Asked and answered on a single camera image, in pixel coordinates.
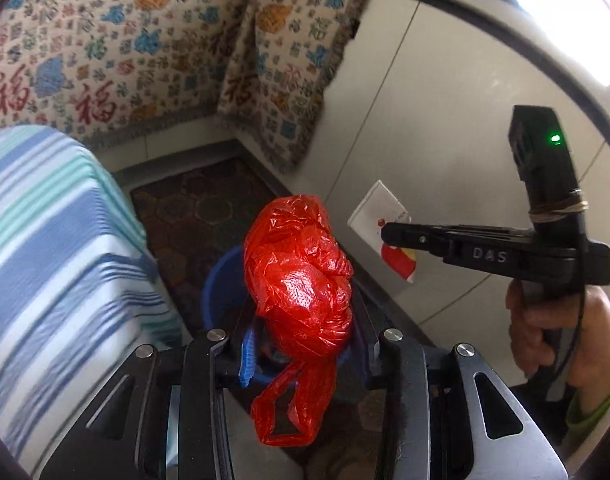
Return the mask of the right hand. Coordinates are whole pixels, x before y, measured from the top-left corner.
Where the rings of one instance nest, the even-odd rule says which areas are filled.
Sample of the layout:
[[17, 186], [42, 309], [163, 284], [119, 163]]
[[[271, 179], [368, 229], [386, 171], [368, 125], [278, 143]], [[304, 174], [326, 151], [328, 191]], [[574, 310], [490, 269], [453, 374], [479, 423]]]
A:
[[523, 287], [507, 290], [510, 348], [526, 374], [538, 367], [568, 364], [568, 383], [579, 389], [610, 390], [610, 301], [602, 288], [590, 286], [570, 297], [526, 302]]

